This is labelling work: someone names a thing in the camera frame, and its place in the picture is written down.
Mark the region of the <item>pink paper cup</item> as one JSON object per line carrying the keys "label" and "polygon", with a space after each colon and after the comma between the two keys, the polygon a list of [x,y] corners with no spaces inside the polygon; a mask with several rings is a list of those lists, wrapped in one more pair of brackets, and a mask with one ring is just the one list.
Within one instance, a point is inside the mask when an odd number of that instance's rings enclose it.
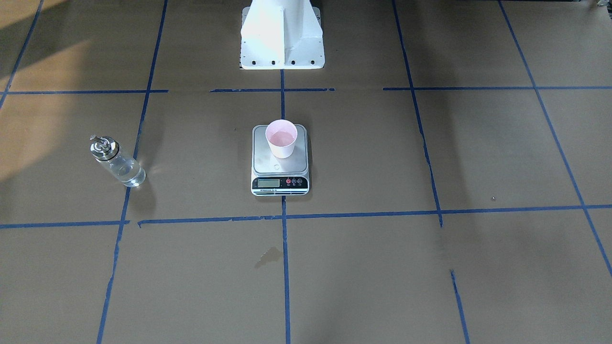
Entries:
{"label": "pink paper cup", "polygon": [[286,159],[293,154],[297,126],[285,119],[274,120],[266,127],[265,137],[273,156]]}

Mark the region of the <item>clear glass sauce bottle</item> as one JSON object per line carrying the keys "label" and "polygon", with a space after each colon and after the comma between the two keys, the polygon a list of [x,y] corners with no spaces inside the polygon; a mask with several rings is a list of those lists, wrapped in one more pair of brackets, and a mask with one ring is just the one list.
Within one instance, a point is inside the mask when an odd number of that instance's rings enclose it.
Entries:
{"label": "clear glass sauce bottle", "polygon": [[121,145],[109,136],[92,135],[90,153],[105,170],[129,188],[139,187],[146,179],[144,168]]}

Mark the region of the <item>silver digital kitchen scale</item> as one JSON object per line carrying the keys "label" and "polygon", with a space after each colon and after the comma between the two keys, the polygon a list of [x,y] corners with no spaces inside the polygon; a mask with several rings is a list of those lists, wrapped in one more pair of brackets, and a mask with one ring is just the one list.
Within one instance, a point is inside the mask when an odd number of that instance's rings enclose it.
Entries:
{"label": "silver digital kitchen scale", "polygon": [[273,155],[266,139],[267,126],[252,130],[251,193],[255,196],[288,196],[308,194],[310,170],[308,134],[297,124],[297,141],[289,157]]}

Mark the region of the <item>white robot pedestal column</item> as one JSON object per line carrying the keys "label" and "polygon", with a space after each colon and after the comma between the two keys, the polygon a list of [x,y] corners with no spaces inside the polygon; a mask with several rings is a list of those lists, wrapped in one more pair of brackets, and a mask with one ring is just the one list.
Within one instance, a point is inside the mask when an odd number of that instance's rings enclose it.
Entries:
{"label": "white robot pedestal column", "polygon": [[321,11],[309,0],[253,0],[242,10],[240,36],[244,70],[325,66]]}

